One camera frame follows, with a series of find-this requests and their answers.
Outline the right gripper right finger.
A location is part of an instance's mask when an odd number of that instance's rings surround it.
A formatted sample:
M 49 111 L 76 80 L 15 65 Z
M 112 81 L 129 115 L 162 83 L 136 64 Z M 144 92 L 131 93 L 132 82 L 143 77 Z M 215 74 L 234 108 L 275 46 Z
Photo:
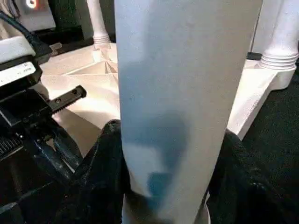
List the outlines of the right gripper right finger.
M 213 224 L 297 224 L 299 204 L 272 183 L 227 130 L 208 186 Z

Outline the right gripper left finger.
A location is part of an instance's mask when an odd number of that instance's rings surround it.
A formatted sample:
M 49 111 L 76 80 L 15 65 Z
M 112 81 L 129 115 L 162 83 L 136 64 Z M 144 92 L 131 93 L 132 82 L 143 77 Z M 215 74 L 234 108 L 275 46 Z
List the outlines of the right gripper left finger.
M 53 219 L 55 224 L 120 224 L 130 188 L 123 156 L 121 122 L 113 119 L 76 169 Z

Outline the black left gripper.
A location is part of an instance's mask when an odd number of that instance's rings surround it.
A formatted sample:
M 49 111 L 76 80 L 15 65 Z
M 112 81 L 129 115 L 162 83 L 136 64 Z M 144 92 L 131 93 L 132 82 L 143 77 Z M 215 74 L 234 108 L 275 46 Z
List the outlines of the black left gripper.
M 35 138 L 35 163 L 56 180 L 70 180 L 83 157 L 74 139 L 53 119 L 81 98 L 86 90 L 78 85 L 55 98 L 44 98 L 27 89 L 0 101 L 0 158 L 23 148 L 29 137 Z M 53 146 L 47 141 L 53 140 Z

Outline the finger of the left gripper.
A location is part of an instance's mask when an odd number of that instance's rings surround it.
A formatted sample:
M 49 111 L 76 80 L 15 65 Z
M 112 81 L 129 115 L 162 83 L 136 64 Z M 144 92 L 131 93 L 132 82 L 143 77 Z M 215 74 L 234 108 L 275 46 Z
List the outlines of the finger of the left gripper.
M 49 182 L 0 207 L 2 224 L 53 224 L 65 188 Z

